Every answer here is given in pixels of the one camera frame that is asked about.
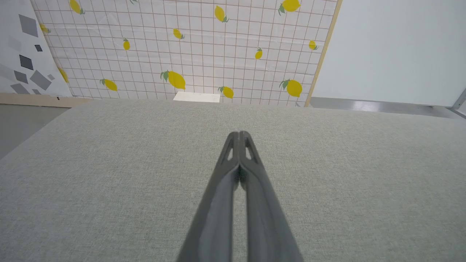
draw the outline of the wooden baseboard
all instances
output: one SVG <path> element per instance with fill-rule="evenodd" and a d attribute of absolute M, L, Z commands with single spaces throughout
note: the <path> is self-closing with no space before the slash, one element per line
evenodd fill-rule
<path fill-rule="evenodd" d="M 308 98 L 306 99 L 306 103 L 304 104 L 304 107 L 309 107 L 312 92 L 314 92 L 315 83 L 317 82 L 317 78 L 319 77 L 320 68 L 322 67 L 323 59 L 325 58 L 325 54 L 327 53 L 327 48 L 329 48 L 329 43 L 330 43 L 330 39 L 332 38 L 333 28 L 335 28 L 336 19 L 338 18 L 338 13 L 340 12 L 340 8 L 342 7 L 342 2 L 343 0 L 338 0 L 338 2 L 336 3 L 335 12 L 333 14 L 333 19 L 330 24 L 330 29 L 329 29 L 329 32 L 327 33 L 327 38 L 325 39 L 325 44 L 322 50 L 321 58 L 319 60 L 319 64 L 317 65 L 317 69 L 315 70 L 314 79 L 312 80 L 312 84 L 311 84 L 311 90 L 309 91 Z"/>
<path fill-rule="evenodd" d="M 48 95 L 0 94 L 0 104 L 19 104 L 72 108 L 92 99 L 77 97 L 52 97 Z"/>

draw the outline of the gray floor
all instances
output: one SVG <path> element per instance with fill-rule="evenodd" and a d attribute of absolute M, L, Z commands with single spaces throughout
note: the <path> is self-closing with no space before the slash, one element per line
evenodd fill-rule
<path fill-rule="evenodd" d="M 66 110 L 0 104 L 0 159 Z"/>
<path fill-rule="evenodd" d="M 448 109 L 436 106 L 321 97 L 313 97 L 310 104 L 314 108 L 401 113 L 464 120 Z M 66 110 L 68 109 L 58 107 L 0 104 L 0 159 Z"/>

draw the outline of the lemon leaf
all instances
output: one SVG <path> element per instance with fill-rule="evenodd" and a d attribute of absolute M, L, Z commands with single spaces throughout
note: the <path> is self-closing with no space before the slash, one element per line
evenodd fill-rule
<path fill-rule="evenodd" d="M 289 82 L 289 81 L 290 81 L 289 79 L 288 79 L 288 80 L 283 80 L 283 81 L 280 83 L 280 86 L 281 86 L 283 89 L 285 89 L 285 88 L 288 86 L 288 82 Z"/>
<path fill-rule="evenodd" d="M 164 79 L 165 79 L 165 82 L 168 80 L 168 70 L 165 71 L 164 73 Z"/>
<path fill-rule="evenodd" d="M 283 4 L 280 4 L 280 7 L 278 8 L 278 14 L 281 16 L 281 13 L 285 13 L 285 8 L 283 7 Z"/>

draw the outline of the white block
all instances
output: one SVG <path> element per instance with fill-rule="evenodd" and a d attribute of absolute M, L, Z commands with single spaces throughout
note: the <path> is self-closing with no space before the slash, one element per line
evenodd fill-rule
<path fill-rule="evenodd" d="M 195 102 L 219 103 L 220 94 L 178 92 L 176 93 L 176 96 L 173 100 L 174 101 L 195 101 Z"/>

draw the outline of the gray square shape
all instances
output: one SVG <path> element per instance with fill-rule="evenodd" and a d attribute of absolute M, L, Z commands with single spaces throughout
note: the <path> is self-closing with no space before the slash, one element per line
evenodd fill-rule
<path fill-rule="evenodd" d="M 11 85 L 11 88 L 13 88 L 13 90 L 18 94 L 29 95 L 29 92 L 23 87 L 22 84 L 13 84 Z"/>
<path fill-rule="evenodd" d="M 29 78 L 32 82 L 38 85 L 40 88 L 47 90 L 52 82 L 45 78 L 39 71 L 35 71 L 34 74 Z"/>
<path fill-rule="evenodd" d="M 23 74 L 21 72 L 18 72 L 18 71 L 15 71 L 14 72 L 14 76 L 16 77 L 16 80 L 20 81 L 20 82 L 23 82 L 23 83 L 28 83 L 27 82 L 27 75 L 26 74 Z"/>
<path fill-rule="evenodd" d="M 13 50 L 21 52 L 21 41 L 12 36 L 8 36 L 8 46 L 13 48 Z"/>
<path fill-rule="evenodd" d="M 16 78 L 14 77 L 13 69 L 9 68 L 8 66 L 0 63 L 0 76 L 12 81 L 16 82 Z"/>
<path fill-rule="evenodd" d="M 29 18 L 24 15 L 19 15 L 20 16 L 20 23 L 21 23 L 21 29 L 23 30 L 23 33 L 30 34 L 35 37 L 39 37 L 37 34 L 37 22 L 35 19 Z"/>
<path fill-rule="evenodd" d="M 34 70 L 34 67 L 32 66 L 32 60 L 30 58 L 20 55 L 20 63 L 22 67 Z"/>

